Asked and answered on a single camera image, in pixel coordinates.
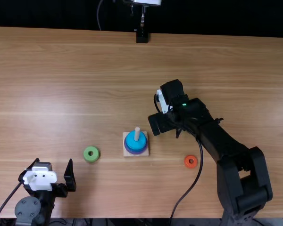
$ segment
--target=table surface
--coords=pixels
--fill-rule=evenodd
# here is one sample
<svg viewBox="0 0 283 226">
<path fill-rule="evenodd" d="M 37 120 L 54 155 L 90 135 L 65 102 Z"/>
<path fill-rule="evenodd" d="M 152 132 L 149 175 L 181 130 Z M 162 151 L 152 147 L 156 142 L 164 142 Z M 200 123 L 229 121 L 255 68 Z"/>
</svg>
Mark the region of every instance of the table surface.
<svg viewBox="0 0 283 226">
<path fill-rule="evenodd" d="M 198 169 L 194 138 L 154 137 L 153 95 L 173 79 L 200 98 L 221 126 L 264 152 L 274 198 L 258 217 L 283 217 L 283 39 L 0 27 L 0 206 L 18 175 L 39 157 L 64 182 L 74 161 L 77 191 L 57 198 L 52 217 L 167 218 Z M 149 157 L 123 157 L 122 133 L 149 134 Z M 85 147 L 100 149 L 89 164 Z M 27 196 L 20 188 L 1 217 Z M 175 217 L 218 218 L 216 164 L 205 151 L 202 175 Z"/>
</svg>

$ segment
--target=black background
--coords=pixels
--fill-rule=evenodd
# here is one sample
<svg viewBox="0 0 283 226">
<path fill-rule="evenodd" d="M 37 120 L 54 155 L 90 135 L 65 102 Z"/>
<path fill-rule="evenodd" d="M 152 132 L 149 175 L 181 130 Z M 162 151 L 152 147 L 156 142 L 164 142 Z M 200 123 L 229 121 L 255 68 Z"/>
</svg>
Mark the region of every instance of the black background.
<svg viewBox="0 0 283 226">
<path fill-rule="evenodd" d="M 98 30 L 99 0 L 0 0 L 0 26 Z M 141 19 L 122 0 L 103 0 L 103 30 L 133 32 Z M 149 7 L 150 32 L 283 37 L 283 1 L 162 0 Z"/>
</svg>

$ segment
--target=wire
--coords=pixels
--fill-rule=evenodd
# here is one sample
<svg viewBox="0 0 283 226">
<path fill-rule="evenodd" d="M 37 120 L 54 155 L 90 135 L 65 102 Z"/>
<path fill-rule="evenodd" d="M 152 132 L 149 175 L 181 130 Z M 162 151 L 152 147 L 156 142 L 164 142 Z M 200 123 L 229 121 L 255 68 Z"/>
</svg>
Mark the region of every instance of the wire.
<svg viewBox="0 0 283 226">
<path fill-rule="evenodd" d="M 171 225 L 172 223 L 172 218 L 173 218 L 173 215 L 175 213 L 175 210 L 178 206 L 178 204 L 185 198 L 185 196 L 194 188 L 194 186 L 196 185 L 200 175 L 201 175 L 201 172 L 202 172 L 202 166 L 203 166 L 203 150 L 202 150 L 202 145 L 201 145 L 201 142 L 196 139 L 198 145 L 199 145 L 199 150 L 200 150 L 200 166 L 199 166 L 199 171 L 198 171 L 198 174 L 193 182 L 193 184 L 191 185 L 191 187 L 189 187 L 189 189 L 180 197 L 180 199 L 177 201 L 177 203 L 175 204 L 174 208 L 173 208 L 173 211 L 172 211 L 172 214 L 171 214 L 171 217 L 170 217 L 170 220 L 169 220 L 169 225 Z"/>
<path fill-rule="evenodd" d="M 63 220 L 64 222 L 61 222 L 61 221 L 58 221 L 58 220 L 54 220 L 54 221 L 51 221 L 49 224 L 53 224 L 53 223 L 60 223 L 60 224 L 63 224 L 63 225 L 66 225 L 67 224 L 67 221 L 65 221 L 63 218 L 60 218 L 60 220 Z"/>
<path fill-rule="evenodd" d="M 155 105 L 155 108 L 156 108 L 156 110 L 158 111 L 158 113 L 161 113 L 160 109 L 159 109 L 158 106 L 157 106 L 156 94 L 154 94 L 154 105 Z"/>
<path fill-rule="evenodd" d="M 100 31 L 102 30 L 102 28 L 100 27 L 99 11 L 100 11 L 100 6 L 101 6 L 102 3 L 103 3 L 103 0 L 100 0 L 99 4 L 98 4 L 98 8 L 96 9 L 96 19 L 98 21 L 98 26 L 99 26 Z"/>
<path fill-rule="evenodd" d="M 260 221 L 253 219 L 253 221 L 257 222 L 258 224 L 260 224 L 261 226 L 265 226 L 264 224 L 262 224 Z"/>
<path fill-rule="evenodd" d="M 2 204 L 2 206 L 0 207 L 0 213 L 3 210 L 3 208 L 5 207 L 6 203 L 8 203 L 8 201 L 10 200 L 10 198 L 14 195 L 14 193 L 18 190 L 18 188 L 21 186 L 21 182 L 19 182 L 19 184 L 14 188 L 14 190 L 9 194 L 9 196 L 7 197 L 7 199 L 4 201 L 4 203 Z"/>
<path fill-rule="evenodd" d="M 84 220 L 85 220 L 85 222 L 86 222 L 86 225 L 87 225 L 87 226 L 89 226 L 89 224 L 88 224 L 88 222 L 87 222 L 86 218 L 84 218 Z"/>
</svg>

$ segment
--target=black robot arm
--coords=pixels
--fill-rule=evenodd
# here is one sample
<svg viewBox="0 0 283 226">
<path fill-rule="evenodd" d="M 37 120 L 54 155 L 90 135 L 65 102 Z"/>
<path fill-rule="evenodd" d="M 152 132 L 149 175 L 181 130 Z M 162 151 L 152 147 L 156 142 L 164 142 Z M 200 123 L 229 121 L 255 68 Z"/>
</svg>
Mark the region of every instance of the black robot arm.
<svg viewBox="0 0 283 226">
<path fill-rule="evenodd" d="M 37 158 L 18 178 L 30 196 L 21 199 L 15 207 L 16 226 L 47 226 L 50 222 L 56 198 L 66 198 L 68 192 L 75 192 L 76 183 L 73 162 L 69 160 L 64 173 L 65 184 L 57 180 L 50 162 Z"/>
<path fill-rule="evenodd" d="M 195 136 L 217 165 L 217 192 L 224 208 L 221 226 L 250 225 L 254 215 L 273 197 L 266 161 L 258 147 L 251 149 L 233 139 L 213 119 L 198 98 L 189 100 L 179 80 L 167 82 L 155 100 L 162 111 L 148 117 L 154 135 L 176 129 Z M 240 178 L 239 171 L 250 174 Z"/>
</svg>

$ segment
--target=small orange ring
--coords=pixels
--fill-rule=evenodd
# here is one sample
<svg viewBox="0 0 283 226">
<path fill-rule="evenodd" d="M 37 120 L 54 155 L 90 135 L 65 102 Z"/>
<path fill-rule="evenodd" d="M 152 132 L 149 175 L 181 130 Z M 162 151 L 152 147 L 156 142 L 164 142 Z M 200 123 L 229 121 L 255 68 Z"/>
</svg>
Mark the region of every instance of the small orange ring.
<svg viewBox="0 0 283 226">
<path fill-rule="evenodd" d="M 188 168 L 195 168 L 198 164 L 198 160 L 194 155 L 188 155 L 184 158 L 184 164 Z"/>
</svg>

